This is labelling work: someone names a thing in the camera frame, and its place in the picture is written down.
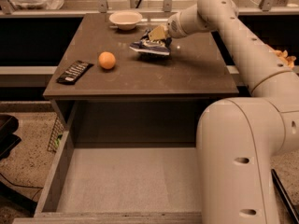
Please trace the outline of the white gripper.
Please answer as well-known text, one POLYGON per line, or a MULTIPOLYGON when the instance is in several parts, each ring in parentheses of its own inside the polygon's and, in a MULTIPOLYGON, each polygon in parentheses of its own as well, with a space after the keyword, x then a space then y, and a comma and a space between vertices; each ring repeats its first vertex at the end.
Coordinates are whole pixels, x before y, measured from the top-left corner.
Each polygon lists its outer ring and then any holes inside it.
POLYGON ((151 30, 149 32, 149 39, 151 41, 164 40, 168 38, 168 35, 170 35, 172 38, 183 38, 187 36, 182 28, 179 13, 170 16, 166 26, 161 24, 151 30))

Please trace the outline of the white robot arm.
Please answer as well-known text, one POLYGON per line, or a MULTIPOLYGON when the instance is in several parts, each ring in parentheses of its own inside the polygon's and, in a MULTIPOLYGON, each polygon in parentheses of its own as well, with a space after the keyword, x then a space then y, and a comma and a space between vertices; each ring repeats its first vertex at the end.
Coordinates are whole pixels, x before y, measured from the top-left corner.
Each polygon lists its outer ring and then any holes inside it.
POLYGON ((196 136, 203 224, 279 224, 272 156, 297 149, 299 77, 238 17, 231 0, 198 0, 171 16, 167 36, 216 31, 248 98, 202 114, 196 136))

